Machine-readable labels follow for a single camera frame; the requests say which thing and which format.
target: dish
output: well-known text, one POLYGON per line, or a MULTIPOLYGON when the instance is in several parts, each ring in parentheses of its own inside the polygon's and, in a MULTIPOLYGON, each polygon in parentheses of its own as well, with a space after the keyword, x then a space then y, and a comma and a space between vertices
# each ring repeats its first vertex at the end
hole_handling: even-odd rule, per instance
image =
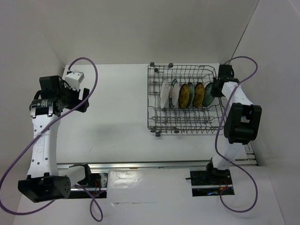
POLYGON ((188 96, 187 107, 189 107, 192 104, 192 101, 194 99, 195 89, 194 89, 193 83, 189 82, 187 85, 188 85, 188 88, 189 88, 189 96, 188 96))
POLYGON ((203 83, 199 82, 195 86, 195 94, 194 94, 194 100, 193 100, 193 106, 199 107, 201 106, 204 99, 204 85, 203 83))
POLYGON ((174 109, 179 97, 179 86, 177 79, 174 79, 171 83, 170 93, 169 93, 169 106, 170 109, 174 109))
POLYGON ((167 79, 163 80, 163 84, 161 85, 160 90, 160 108, 163 109, 167 106, 169 95, 169 82, 167 79))
POLYGON ((181 109, 184 109, 187 107, 188 105, 188 100, 189 100, 189 87, 188 85, 185 83, 184 85, 182 85, 182 87, 180 88, 180 92, 179 92, 179 99, 178 99, 178 105, 181 109))
POLYGON ((213 82, 210 82, 208 85, 206 85, 205 87, 205 94, 204 94, 204 100, 202 102, 202 105, 207 107, 209 106, 213 100, 215 99, 215 97, 213 97, 210 92, 211 92, 211 88, 212 88, 212 84, 213 82))

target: brown plate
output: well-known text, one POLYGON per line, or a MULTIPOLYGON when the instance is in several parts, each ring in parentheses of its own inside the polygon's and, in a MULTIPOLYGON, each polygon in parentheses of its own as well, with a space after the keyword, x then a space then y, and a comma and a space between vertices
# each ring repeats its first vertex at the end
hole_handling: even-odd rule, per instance
POLYGON ((180 92, 179 92, 178 103, 179 103, 179 107, 181 109, 184 109, 184 108, 187 107, 187 105, 188 105, 188 98, 189 98, 189 87, 185 83, 184 85, 182 85, 182 87, 180 89, 180 92))
POLYGON ((204 85, 203 83, 198 83, 195 86, 195 93, 194 93, 194 99, 193 99, 193 106, 199 107, 201 106, 204 99, 204 85))

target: purple cable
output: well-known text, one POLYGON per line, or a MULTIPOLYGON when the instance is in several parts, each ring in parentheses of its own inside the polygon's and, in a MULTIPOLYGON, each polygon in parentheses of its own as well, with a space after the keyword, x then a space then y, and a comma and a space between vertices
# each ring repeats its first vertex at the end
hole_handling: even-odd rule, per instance
MULTIPOLYGON (((28 145, 27 147, 21 152, 21 154, 12 162, 12 164, 7 168, 7 170, 4 172, 2 178, 0 179, 0 190, 2 188, 2 185, 3 185, 3 182, 4 182, 4 179, 6 178, 6 176, 8 175, 9 171, 15 166, 15 164, 20 160, 20 158, 28 151, 28 149, 41 137, 41 135, 46 131, 48 130, 48 128, 50 128, 54 123, 56 123, 57 121, 61 120, 62 118, 64 118, 65 116, 69 115, 71 112, 75 111, 76 109, 78 109, 80 106, 82 106, 90 97, 91 95, 93 94, 96 86, 97 86, 97 82, 98 82, 98 70, 97 70, 97 67, 96 65, 94 64, 94 62, 86 57, 80 57, 76 60, 74 60, 70 66, 68 67, 68 70, 70 70, 70 68, 74 65, 74 63, 76 63, 77 61, 79 60, 87 60, 89 61, 92 66, 94 67, 95 69, 95 74, 96 74, 96 78, 95 78, 95 83, 94 83, 94 86, 92 88, 92 90, 90 91, 89 95, 80 103, 78 104, 77 106, 75 106, 73 109, 71 109, 70 111, 66 112, 65 114, 61 115, 60 117, 58 117, 57 119, 53 120, 51 123, 49 123, 42 131, 40 134, 38 134, 28 145)), ((9 214, 12 214, 12 215, 16 215, 16 216, 23 216, 23 215, 30 215, 30 214, 33 214, 33 213, 36 213, 36 212, 39 212, 41 210, 43 210, 44 208, 46 208, 47 206, 49 206, 50 204, 52 204, 54 201, 51 201, 49 203, 47 203, 46 205, 44 205, 43 207, 37 209, 37 210, 33 210, 33 211, 30 211, 30 212, 14 212, 14 211, 11 211, 9 210, 8 208, 6 208, 1 199, 0 199, 0 207, 7 213, 9 214)))
POLYGON ((79 184, 76 184, 75 185, 76 188, 81 188, 83 189, 89 196, 90 198, 92 199, 92 201, 90 202, 90 215, 93 217, 94 220, 96 220, 97 222, 101 222, 103 220, 103 212, 102 212, 102 209, 100 207, 100 205, 98 204, 98 202, 96 201, 96 197, 98 197, 101 193, 103 193, 104 191, 100 191, 98 194, 96 194, 95 196, 93 196, 85 187, 79 185, 79 184), (95 204, 97 205, 97 208, 99 209, 100 213, 101 213, 101 219, 97 219, 93 212, 92 212, 92 205, 93 205, 93 202, 95 202, 95 204))
POLYGON ((232 212, 243 213, 243 212, 249 212, 250 210, 252 210, 252 209, 255 207, 256 203, 257 203, 257 198, 258 198, 257 184, 256 184, 254 178, 253 178, 253 177, 252 177, 245 169, 243 169, 241 166, 235 164, 234 162, 230 161, 229 159, 227 159, 225 156, 223 156, 223 155, 218 151, 218 137, 219 137, 219 134, 220 134, 220 131, 221 131, 222 124, 223 124, 223 122, 224 122, 224 118, 225 118, 227 109, 228 109, 228 107, 229 107, 229 103, 230 103, 230 101, 231 101, 231 99, 232 99, 232 97, 233 97, 233 95, 234 95, 236 89, 237 89, 242 83, 244 83, 245 81, 249 80, 249 79, 257 72, 257 70, 258 70, 257 62, 256 62, 254 59, 252 59, 252 58, 250 58, 250 57, 248 57, 248 56, 237 56, 237 57, 232 58, 231 60, 228 60, 228 61, 225 62, 224 64, 226 64, 226 63, 228 63, 228 62, 230 62, 230 61, 232 61, 232 60, 240 59, 240 58, 245 58, 245 59, 248 59, 248 60, 251 60, 252 62, 254 62, 254 64, 255 64, 255 71, 254 71, 250 76, 246 77, 244 80, 242 80, 241 82, 239 82, 238 86, 236 86, 236 87, 233 89, 233 91, 232 91, 232 93, 231 93, 231 95, 230 95, 230 97, 229 97, 229 99, 228 99, 228 101, 227 101, 227 104, 226 104, 226 106, 225 106, 224 113, 223 113, 223 115, 222 115, 222 118, 221 118, 219 127, 218 127, 218 129, 217 129, 217 134, 216 134, 216 139, 215 139, 215 150, 216 150, 216 153, 217 153, 220 157, 222 157, 223 159, 225 159, 226 161, 228 161, 228 162, 231 163, 232 165, 236 166, 237 168, 239 168, 239 169, 241 169, 243 172, 245 172, 245 173, 250 177, 250 179, 253 181, 253 183, 254 183, 254 186, 255 186, 255 200, 254 200, 253 204, 252 204, 248 209, 246 209, 246 210, 234 210, 234 209, 230 208, 229 206, 227 206, 227 205, 225 204, 225 202, 224 202, 223 199, 222 199, 222 193, 223 193, 225 190, 227 190, 228 188, 223 189, 223 190, 221 191, 221 193, 220 193, 220 200, 221 200, 222 204, 223 204, 227 209, 229 209, 229 210, 232 211, 232 212))

